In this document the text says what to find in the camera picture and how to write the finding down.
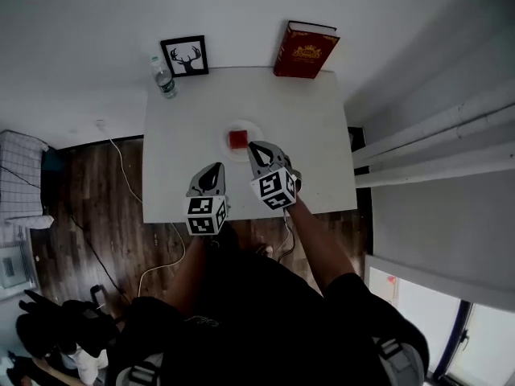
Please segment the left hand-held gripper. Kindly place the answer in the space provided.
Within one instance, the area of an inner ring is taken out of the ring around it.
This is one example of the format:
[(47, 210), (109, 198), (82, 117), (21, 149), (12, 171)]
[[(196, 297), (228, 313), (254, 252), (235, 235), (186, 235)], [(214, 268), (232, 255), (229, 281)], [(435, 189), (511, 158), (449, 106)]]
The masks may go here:
[[(203, 191), (201, 188), (213, 188)], [(217, 235), (229, 213), (222, 162), (207, 165), (191, 181), (184, 200), (184, 215), (191, 236)]]

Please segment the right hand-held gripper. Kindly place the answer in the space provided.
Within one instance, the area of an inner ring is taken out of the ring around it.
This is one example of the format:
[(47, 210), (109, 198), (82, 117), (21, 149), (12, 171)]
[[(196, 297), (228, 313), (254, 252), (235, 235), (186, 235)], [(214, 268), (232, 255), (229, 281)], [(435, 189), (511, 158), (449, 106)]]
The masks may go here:
[(296, 203), (297, 192), (302, 188), (299, 171), (284, 166), (285, 154), (277, 145), (265, 142), (250, 142), (247, 147), (254, 178), (250, 183), (255, 195), (269, 209), (286, 209)]

